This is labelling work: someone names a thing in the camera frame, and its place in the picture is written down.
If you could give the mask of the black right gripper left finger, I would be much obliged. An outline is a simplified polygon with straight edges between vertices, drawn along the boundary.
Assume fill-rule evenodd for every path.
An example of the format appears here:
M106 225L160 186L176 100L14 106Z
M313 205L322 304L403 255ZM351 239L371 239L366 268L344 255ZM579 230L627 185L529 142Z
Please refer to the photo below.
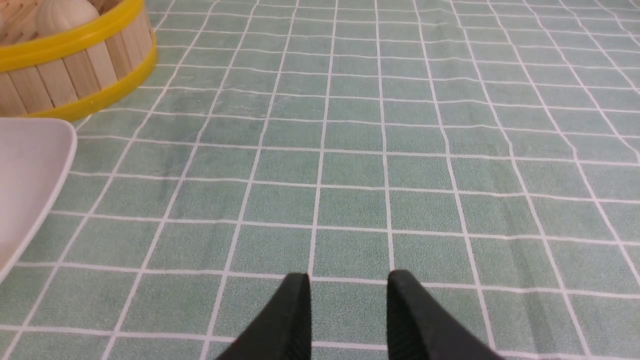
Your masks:
M306 273L289 273L218 360L310 360L312 303Z

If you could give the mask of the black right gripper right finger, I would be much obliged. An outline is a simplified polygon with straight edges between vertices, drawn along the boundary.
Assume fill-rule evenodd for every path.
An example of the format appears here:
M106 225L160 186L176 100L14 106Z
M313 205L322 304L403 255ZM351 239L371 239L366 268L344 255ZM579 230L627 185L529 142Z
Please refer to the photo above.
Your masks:
M447 312L407 269L387 279L387 355L390 360L500 360Z

